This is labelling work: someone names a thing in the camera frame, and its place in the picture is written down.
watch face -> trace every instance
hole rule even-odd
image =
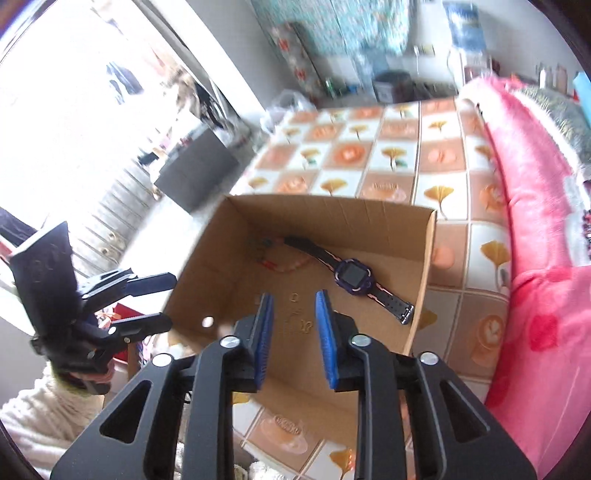
[[[353,262],[347,263],[340,275],[341,280],[348,283],[351,288],[359,288],[368,277],[367,268],[362,268]]]

black watch strap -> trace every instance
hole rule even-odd
[[[400,323],[403,325],[406,325],[413,318],[414,305],[401,300],[377,282],[369,291],[368,297],[378,302],[382,307],[400,320]]]
[[[314,257],[332,271],[335,271],[337,265],[342,261],[342,259],[336,255],[333,255],[328,250],[319,247],[313,241],[301,236],[286,236],[283,239],[283,243],[285,243],[288,247],[297,248],[298,250]]]

gray box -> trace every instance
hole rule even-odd
[[[189,136],[193,141],[171,152],[154,184],[191,213],[239,163],[207,126]]]

purple watch case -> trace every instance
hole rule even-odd
[[[374,274],[356,258],[342,260],[335,268],[336,284],[351,295],[367,295],[375,284]]]

checkered tablecloth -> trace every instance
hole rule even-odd
[[[467,100],[445,99],[287,115],[231,193],[360,197],[437,210],[433,266],[413,351],[439,354],[484,399],[511,278],[502,192],[478,111]],[[297,455],[274,453],[268,443],[261,445],[263,417],[272,414],[263,409],[257,415],[244,433],[245,448],[294,477],[339,480],[342,472],[325,458],[338,446],[318,440],[301,454],[303,463]]]

